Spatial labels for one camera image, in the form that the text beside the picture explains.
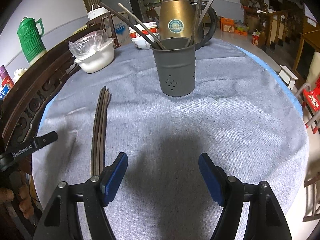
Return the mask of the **left human hand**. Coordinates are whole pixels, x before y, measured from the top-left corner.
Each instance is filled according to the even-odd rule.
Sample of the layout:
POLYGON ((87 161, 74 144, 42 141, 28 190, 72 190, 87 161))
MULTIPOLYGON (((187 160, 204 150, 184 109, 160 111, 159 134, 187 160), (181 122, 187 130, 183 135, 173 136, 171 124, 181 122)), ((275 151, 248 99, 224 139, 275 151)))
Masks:
POLYGON ((24 172, 20 172, 21 186, 17 193, 14 193, 11 189, 1 187, 1 204, 12 202, 15 198, 19 201, 19 208, 26 219, 29 219, 34 215, 34 208, 32 206, 31 196, 29 193, 29 186, 27 185, 27 179, 24 172))

